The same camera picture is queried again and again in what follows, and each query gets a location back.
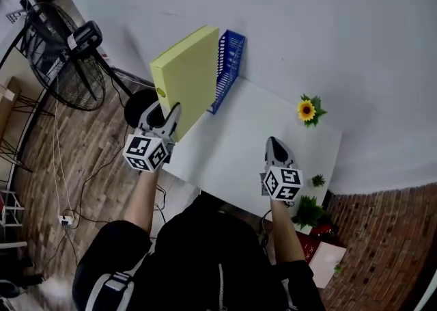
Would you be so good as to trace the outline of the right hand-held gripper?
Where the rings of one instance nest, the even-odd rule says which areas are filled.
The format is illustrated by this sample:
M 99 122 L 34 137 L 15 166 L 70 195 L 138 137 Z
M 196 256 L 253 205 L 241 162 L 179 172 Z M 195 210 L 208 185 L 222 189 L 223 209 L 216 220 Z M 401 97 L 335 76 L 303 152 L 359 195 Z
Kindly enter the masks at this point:
M 294 202 L 303 188 L 303 174 L 294 169 L 294 153 L 280 139 L 270 136 L 265 149 L 266 165 L 271 165 L 262 174 L 262 195 L 271 200 Z M 286 167 L 276 166 L 282 163 Z

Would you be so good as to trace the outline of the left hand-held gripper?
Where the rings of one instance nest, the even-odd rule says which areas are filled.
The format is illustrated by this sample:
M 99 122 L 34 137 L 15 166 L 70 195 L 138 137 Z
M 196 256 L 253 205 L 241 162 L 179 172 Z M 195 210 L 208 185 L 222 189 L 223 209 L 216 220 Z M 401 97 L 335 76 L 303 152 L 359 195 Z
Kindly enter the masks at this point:
M 138 127 L 134 133 L 128 135 L 122 152 L 132 169 L 155 172 L 164 163 L 170 163 L 175 146 L 172 134 L 178 125 L 181 112 L 181 104 L 176 103 L 164 118 L 159 100 L 145 109 Z

